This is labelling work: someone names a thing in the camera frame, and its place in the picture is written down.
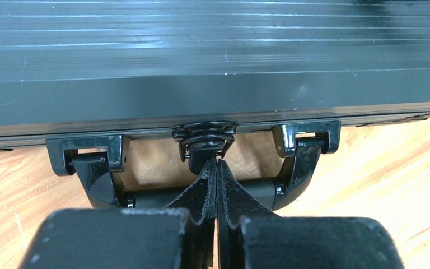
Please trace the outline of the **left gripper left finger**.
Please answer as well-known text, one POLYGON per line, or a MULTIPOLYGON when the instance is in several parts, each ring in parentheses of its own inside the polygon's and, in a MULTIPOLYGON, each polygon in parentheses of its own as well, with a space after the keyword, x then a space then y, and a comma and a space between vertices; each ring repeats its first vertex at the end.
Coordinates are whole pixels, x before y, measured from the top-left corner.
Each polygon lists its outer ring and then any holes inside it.
POLYGON ((40 225, 21 268, 208 268, 216 159, 161 209, 67 208, 40 225))

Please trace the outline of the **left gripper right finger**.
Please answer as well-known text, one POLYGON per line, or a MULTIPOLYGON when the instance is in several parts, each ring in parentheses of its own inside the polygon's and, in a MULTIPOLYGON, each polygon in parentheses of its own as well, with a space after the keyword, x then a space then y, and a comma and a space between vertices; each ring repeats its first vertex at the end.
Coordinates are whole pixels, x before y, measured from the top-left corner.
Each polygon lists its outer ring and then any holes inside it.
POLYGON ((217 163, 220 268, 403 268, 387 230, 367 217, 281 217, 217 163))

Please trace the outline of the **black poker case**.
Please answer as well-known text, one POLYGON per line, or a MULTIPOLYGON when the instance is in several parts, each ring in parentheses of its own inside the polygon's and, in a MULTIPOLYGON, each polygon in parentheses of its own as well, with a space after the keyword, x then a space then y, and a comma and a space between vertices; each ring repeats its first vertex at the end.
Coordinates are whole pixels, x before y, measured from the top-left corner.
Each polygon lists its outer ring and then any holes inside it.
POLYGON ((0 152, 45 146, 93 207, 126 189, 130 140, 172 137, 198 174, 237 132, 271 132, 271 209, 307 187, 341 126, 430 118, 430 1, 0 1, 0 152))

